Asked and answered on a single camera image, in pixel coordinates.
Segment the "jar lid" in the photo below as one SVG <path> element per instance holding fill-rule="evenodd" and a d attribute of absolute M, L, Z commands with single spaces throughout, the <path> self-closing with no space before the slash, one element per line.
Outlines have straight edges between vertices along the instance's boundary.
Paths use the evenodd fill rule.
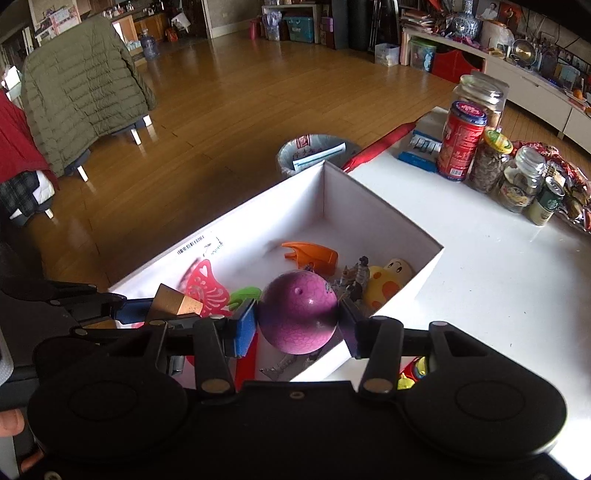
<path fill-rule="evenodd" d="M 462 75 L 460 77 L 460 83 L 456 88 L 490 105 L 496 105 L 503 100 L 503 92 L 500 92 L 492 83 L 475 75 Z"/>
<path fill-rule="evenodd" d="M 531 147 L 521 147 L 515 155 L 515 162 L 520 170 L 534 175 L 541 175 L 546 168 L 546 160 Z"/>
<path fill-rule="evenodd" d="M 513 151 L 513 144 L 505 135 L 496 130 L 484 132 L 484 141 L 497 152 L 509 154 Z"/>
<path fill-rule="evenodd" d="M 452 103 L 452 112 L 461 120 L 479 127 L 486 125 L 486 113 L 477 104 L 457 100 Z"/>

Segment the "white box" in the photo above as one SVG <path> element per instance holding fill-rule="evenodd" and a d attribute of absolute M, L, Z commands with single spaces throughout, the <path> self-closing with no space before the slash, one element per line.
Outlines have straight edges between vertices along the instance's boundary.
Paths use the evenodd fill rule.
<path fill-rule="evenodd" d="M 280 274 L 296 269 L 284 258 L 281 243 L 304 241 L 339 254 L 338 269 L 366 255 L 370 265 L 405 259 L 415 277 L 378 313 L 395 316 L 412 302 L 437 264 L 443 247 L 394 207 L 330 163 L 320 163 L 261 193 L 188 236 L 111 288 L 129 299 L 153 297 L 161 283 L 178 285 L 198 258 L 210 259 L 215 278 L 232 292 L 261 289 Z M 305 355 L 286 370 L 292 380 L 320 381 L 340 367 L 349 352 L 340 335 L 305 371 Z M 284 353 L 259 333 L 258 369 L 275 365 Z M 191 377 L 189 368 L 183 376 Z"/>

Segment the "vase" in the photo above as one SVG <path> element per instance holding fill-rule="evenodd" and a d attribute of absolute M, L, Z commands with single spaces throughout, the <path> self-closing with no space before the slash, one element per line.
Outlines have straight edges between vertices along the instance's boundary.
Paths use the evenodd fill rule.
<path fill-rule="evenodd" d="M 463 0 L 462 11 L 452 20 L 452 33 L 474 40 L 480 34 L 480 20 L 472 15 L 473 0 Z"/>

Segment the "chair leg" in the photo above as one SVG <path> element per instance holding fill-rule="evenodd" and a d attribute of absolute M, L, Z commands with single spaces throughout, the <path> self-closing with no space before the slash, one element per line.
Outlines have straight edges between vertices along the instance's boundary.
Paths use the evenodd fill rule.
<path fill-rule="evenodd" d="M 82 177 L 82 180 L 88 181 L 88 175 L 86 174 L 86 172 L 82 168 L 82 165 L 80 165 L 80 167 L 78 167 L 78 173 L 80 174 L 80 177 Z"/>
<path fill-rule="evenodd" d="M 131 129 L 131 134 L 134 136 L 135 144 L 141 145 L 142 141 L 139 139 L 138 131 L 135 128 Z"/>

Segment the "yellow jar lid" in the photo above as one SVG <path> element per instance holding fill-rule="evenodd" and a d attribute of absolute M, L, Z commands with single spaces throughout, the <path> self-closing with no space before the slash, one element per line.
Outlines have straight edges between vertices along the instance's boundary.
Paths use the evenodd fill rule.
<path fill-rule="evenodd" d="M 513 152 L 513 144 L 511 143 L 511 140 L 496 130 L 485 130 L 484 141 L 497 150 L 497 152 L 505 154 Z"/>

